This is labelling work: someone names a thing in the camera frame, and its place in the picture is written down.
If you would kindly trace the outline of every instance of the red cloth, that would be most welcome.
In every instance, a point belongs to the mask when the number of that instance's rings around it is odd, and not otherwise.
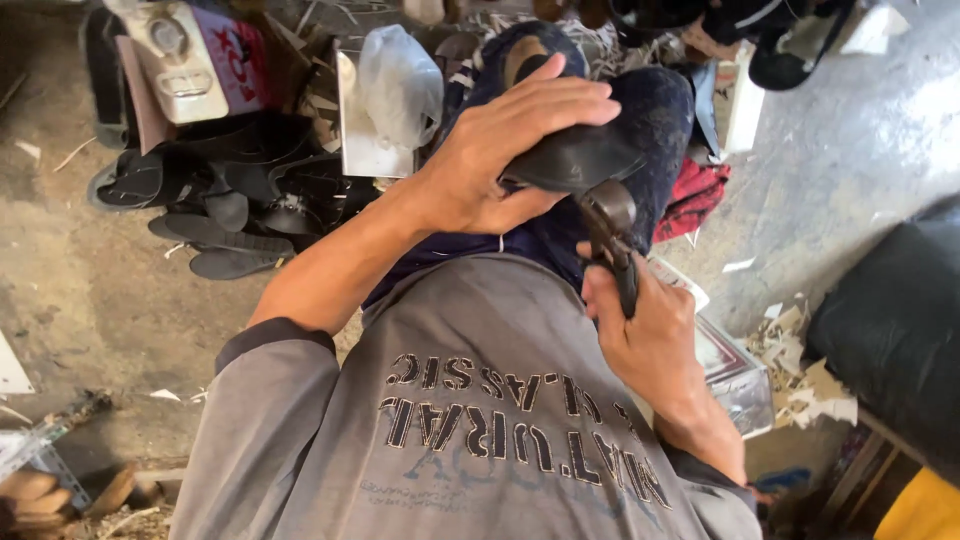
[[[696,231],[723,199],[729,165],[701,167],[684,158],[670,202],[654,229],[654,243]]]

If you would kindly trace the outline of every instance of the person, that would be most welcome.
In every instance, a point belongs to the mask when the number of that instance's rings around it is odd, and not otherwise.
[[[660,68],[558,78],[579,54],[557,32],[488,42],[422,170],[267,285],[216,358],[170,538],[760,538],[743,440],[694,355],[692,297],[636,255],[625,318],[612,275],[576,262],[588,246],[569,198],[498,182],[575,124],[673,125],[647,129],[653,165],[624,181],[641,207],[633,245],[649,249],[689,86]],[[530,36],[567,51],[495,89]],[[331,336],[365,299],[341,368]]]

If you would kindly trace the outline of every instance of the dark blue pants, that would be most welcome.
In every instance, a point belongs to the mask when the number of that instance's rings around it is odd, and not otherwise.
[[[483,69],[473,68],[474,85],[464,99],[465,88],[451,83],[444,96],[444,122],[440,141],[446,139],[460,113],[486,105],[503,92],[503,62],[521,38],[537,36],[550,54],[566,56],[567,69],[586,75],[583,55],[556,25],[532,21],[517,24],[491,39],[481,52]],[[609,81],[611,98],[620,102],[622,112],[636,119],[648,136],[638,142],[637,151],[645,164],[622,183],[636,201],[632,247],[641,254],[650,251],[654,228],[663,215],[693,125],[693,94],[686,79],[661,67],[645,67],[623,73]],[[546,214],[516,229],[495,234],[436,233],[396,262],[364,303],[367,307],[390,292],[407,276],[452,258],[480,253],[510,253],[542,264],[580,290],[584,273],[576,254],[577,242],[588,240],[580,209],[572,198],[560,201]]]

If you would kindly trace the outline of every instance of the gray sweatshirt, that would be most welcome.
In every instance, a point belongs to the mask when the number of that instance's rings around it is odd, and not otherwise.
[[[749,491],[658,441],[534,262],[440,264],[364,323],[343,369],[288,319],[227,343],[171,539],[760,539]]]

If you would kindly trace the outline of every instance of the dirty floor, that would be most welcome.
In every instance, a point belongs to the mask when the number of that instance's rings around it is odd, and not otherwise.
[[[893,223],[960,188],[960,11],[950,0],[897,6],[913,30],[886,57],[834,59],[801,89],[767,94],[755,149],[732,160],[728,194],[696,249],[683,238],[656,248],[708,292],[706,315],[731,334],[797,293],[815,308]],[[277,15],[293,25],[300,9],[291,2]],[[336,10],[315,13],[334,17],[328,26],[349,28]],[[118,410],[58,443],[83,475],[119,459],[189,453],[203,407],[189,398],[209,383],[214,356],[270,276],[201,280],[183,250],[164,257],[172,244],[147,232],[153,213],[91,208],[86,183],[115,157],[95,142],[53,172],[93,136],[80,18],[75,8],[0,6],[0,92],[28,73],[0,110],[0,330],[39,391],[8,406],[39,418],[82,388],[121,396]],[[39,161],[13,145],[18,138],[42,150]],[[721,273],[753,257],[750,269]],[[344,351],[358,330],[338,336]],[[162,388],[183,401],[147,396]],[[0,427],[20,426],[0,418]],[[823,471],[843,431],[759,437],[749,472],[799,463]]]

